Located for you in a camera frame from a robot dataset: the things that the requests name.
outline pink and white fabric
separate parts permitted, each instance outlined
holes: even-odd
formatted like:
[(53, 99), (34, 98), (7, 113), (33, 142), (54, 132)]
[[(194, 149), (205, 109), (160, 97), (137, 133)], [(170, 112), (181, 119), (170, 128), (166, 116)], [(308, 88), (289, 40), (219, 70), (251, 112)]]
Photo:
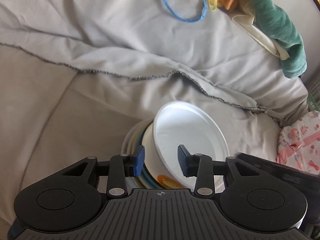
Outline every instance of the pink and white fabric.
[(279, 136), (277, 163), (320, 174), (320, 112), (312, 111)]

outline blue string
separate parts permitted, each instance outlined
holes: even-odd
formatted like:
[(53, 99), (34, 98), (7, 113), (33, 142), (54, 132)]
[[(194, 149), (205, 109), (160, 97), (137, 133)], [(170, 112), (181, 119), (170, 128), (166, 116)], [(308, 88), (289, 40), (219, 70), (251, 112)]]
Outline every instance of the blue string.
[(203, 9), (202, 9), (202, 13), (201, 15), (198, 17), (198, 18), (192, 18), (192, 19), (184, 19), (184, 18), (181, 18), (178, 14), (176, 14), (172, 8), (169, 6), (169, 3), (167, 0), (162, 0), (164, 5), (166, 6), (166, 8), (177, 18), (179, 19), (180, 21), (182, 22), (187, 22), (187, 23), (194, 23), (194, 22), (198, 22), (200, 20), (202, 20), (205, 15), (207, 14), (207, 10), (208, 10), (208, 2), (207, 0), (203, 0)]

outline bedsheet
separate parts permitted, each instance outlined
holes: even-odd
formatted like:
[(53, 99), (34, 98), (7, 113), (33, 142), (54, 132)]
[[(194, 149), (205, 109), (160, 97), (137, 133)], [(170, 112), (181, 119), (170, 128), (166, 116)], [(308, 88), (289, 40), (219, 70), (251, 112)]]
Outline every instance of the bedsheet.
[[(170, 1), (197, 12), (186, 3), (200, 1)], [(222, 11), (186, 24), (160, 0), (0, 0), (0, 15), (1, 240), (21, 189), (108, 160), (169, 101), (206, 111), (231, 154), (272, 161), (280, 127), (307, 111), (302, 82)]]

